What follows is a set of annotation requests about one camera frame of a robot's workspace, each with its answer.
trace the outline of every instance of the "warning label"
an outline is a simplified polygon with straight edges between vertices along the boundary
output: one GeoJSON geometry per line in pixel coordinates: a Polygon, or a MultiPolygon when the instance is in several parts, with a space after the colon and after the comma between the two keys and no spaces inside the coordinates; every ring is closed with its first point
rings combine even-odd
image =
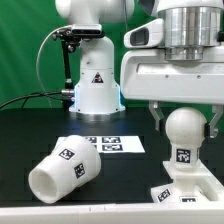
{"type": "Polygon", "coordinates": [[[103,79],[99,72],[97,72],[97,74],[95,75],[92,83],[103,83],[103,79]]]}

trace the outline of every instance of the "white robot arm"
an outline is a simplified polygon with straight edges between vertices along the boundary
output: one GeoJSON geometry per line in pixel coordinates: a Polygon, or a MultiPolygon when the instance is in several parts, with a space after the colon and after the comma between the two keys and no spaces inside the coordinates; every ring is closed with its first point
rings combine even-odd
{"type": "Polygon", "coordinates": [[[155,5],[158,18],[124,37],[126,47],[137,49],[123,58],[121,91],[127,99],[152,102],[157,121],[158,102],[211,104],[216,115],[209,135],[216,137],[224,105],[224,46],[218,38],[223,1],[156,0],[155,5]]]}
{"type": "Polygon", "coordinates": [[[125,20],[124,4],[127,17],[134,10],[134,1],[123,0],[56,0],[59,14],[69,24],[120,23],[125,20]]]}
{"type": "Polygon", "coordinates": [[[56,0],[59,14],[80,37],[80,81],[70,111],[85,120],[108,120],[123,114],[120,87],[114,80],[114,46],[101,23],[118,23],[134,11],[134,0],[56,0]]]}

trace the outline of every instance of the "white cup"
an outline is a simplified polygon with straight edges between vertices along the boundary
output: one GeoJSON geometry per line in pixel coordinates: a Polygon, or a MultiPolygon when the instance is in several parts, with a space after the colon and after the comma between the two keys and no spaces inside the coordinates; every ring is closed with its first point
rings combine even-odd
{"type": "Polygon", "coordinates": [[[34,195],[45,203],[54,203],[91,179],[101,169],[96,147],[81,136],[64,139],[29,174],[34,195]]]}

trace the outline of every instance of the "black table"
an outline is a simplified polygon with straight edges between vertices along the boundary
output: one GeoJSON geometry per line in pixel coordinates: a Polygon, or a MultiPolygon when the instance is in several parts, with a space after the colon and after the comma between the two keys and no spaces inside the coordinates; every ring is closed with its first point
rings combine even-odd
{"type": "MultiPolygon", "coordinates": [[[[10,109],[0,112],[0,207],[42,206],[31,192],[29,172],[60,136],[139,136],[145,153],[101,154],[100,174],[55,205],[152,202],[150,188],[172,182],[162,161],[170,142],[155,131],[147,108],[128,108],[124,118],[90,123],[61,109],[10,109]]],[[[206,139],[200,159],[224,184],[224,135],[206,139]]]]}

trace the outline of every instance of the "black sticker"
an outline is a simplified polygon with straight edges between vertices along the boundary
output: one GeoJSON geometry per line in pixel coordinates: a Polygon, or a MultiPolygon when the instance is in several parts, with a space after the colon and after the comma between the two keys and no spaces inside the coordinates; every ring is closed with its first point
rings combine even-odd
{"type": "Polygon", "coordinates": [[[85,174],[85,169],[84,169],[84,166],[82,163],[79,164],[78,166],[76,166],[74,168],[74,170],[75,170],[75,175],[76,175],[77,179],[79,179],[81,176],[83,176],[85,174]]]}
{"type": "Polygon", "coordinates": [[[70,160],[73,156],[75,155],[74,152],[68,150],[68,149],[64,149],[60,154],[59,156],[61,156],[63,159],[66,159],[66,160],[70,160]]]}
{"type": "Polygon", "coordinates": [[[191,163],[191,150],[177,149],[176,161],[180,163],[191,163]]]}
{"type": "Polygon", "coordinates": [[[103,143],[121,143],[120,137],[103,137],[102,138],[103,143]]]}
{"type": "Polygon", "coordinates": [[[181,202],[197,202],[197,197],[181,197],[181,202]]]}
{"type": "Polygon", "coordinates": [[[103,83],[103,79],[99,72],[97,72],[97,74],[95,75],[92,83],[103,83]]]}
{"type": "Polygon", "coordinates": [[[86,139],[88,141],[90,141],[91,143],[93,143],[93,144],[96,144],[97,143],[97,137],[86,137],[86,139]]]}
{"type": "Polygon", "coordinates": [[[164,201],[166,198],[168,198],[171,195],[169,189],[166,189],[163,191],[160,195],[158,195],[159,202],[164,201]]]}
{"type": "Polygon", "coordinates": [[[122,145],[103,145],[103,151],[123,151],[122,145]]]}

